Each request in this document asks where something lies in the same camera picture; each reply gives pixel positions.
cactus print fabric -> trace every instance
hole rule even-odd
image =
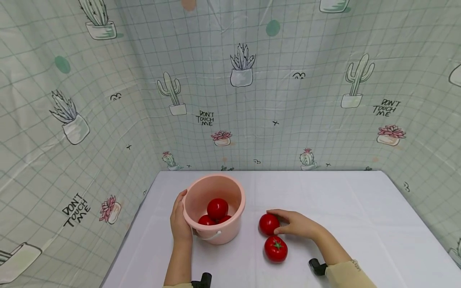
[[[0,286],[98,287],[160,170],[383,170],[461,267],[460,14],[1,1]]]

tomato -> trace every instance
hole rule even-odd
[[[281,263],[287,258],[288,247],[280,237],[271,236],[264,243],[264,252],[272,262]]]
[[[202,224],[202,225],[216,225],[216,221],[214,221],[213,219],[210,218],[210,216],[208,215],[203,215],[202,217],[200,217],[199,219],[199,224]]]
[[[208,203],[207,213],[214,220],[220,220],[227,215],[227,211],[229,210],[229,205],[227,204],[226,200],[221,198],[216,198]]]
[[[274,230],[280,227],[277,217],[272,214],[264,214],[260,219],[260,230],[267,236],[273,236]]]
[[[229,220],[231,217],[229,215],[226,215],[224,217],[222,217],[219,221],[218,221],[218,224],[221,224],[221,223],[224,223],[226,222],[227,220]]]

black clamp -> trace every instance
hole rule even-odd
[[[315,275],[324,276],[328,265],[326,263],[320,265],[319,260],[317,258],[312,258],[309,260],[309,267],[311,267],[311,270],[312,272],[314,272]]]
[[[194,288],[210,288],[211,287],[211,274],[203,273],[200,281],[192,281],[192,287]]]

sleeve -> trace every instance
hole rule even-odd
[[[328,266],[325,274],[332,288],[376,288],[357,260]]]
[[[191,283],[182,283],[175,286],[163,286],[163,288],[193,288]]]

child's hand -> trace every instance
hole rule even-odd
[[[187,190],[179,193],[173,205],[173,211],[170,216],[171,233],[175,243],[190,242],[192,243],[192,230],[184,219],[182,203],[183,197],[187,194]]]
[[[292,234],[309,239],[314,239],[321,232],[322,226],[317,222],[307,218],[306,216],[294,212],[281,209],[267,210],[267,213],[279,216],[283,222],[288,225],[278,227],[274,230],[274,234]]]

